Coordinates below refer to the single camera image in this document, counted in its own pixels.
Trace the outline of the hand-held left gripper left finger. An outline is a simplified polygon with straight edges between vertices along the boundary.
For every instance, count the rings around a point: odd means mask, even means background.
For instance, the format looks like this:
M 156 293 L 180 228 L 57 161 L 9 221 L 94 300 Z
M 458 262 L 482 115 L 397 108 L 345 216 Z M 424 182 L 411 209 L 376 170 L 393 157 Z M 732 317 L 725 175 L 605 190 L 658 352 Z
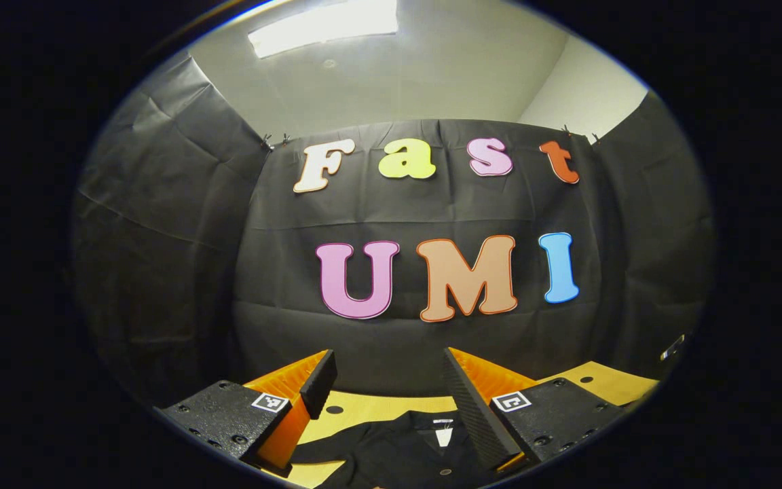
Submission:
M 236 461 L 286 477 L 337 378 L 326 349 L 245 384 L 220 380 L 159 410 L 162 421 Z

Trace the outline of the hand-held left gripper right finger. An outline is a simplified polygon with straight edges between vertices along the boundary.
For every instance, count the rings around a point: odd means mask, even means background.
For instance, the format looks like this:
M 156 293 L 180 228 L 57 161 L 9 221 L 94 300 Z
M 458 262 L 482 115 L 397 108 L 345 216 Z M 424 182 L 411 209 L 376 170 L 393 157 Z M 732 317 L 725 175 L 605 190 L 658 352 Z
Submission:
M 531 380 L 451 347 L 443 355 L 448 393 L 481 464 L 494 473 L 559 457 L 624 414 L 567 378 Z

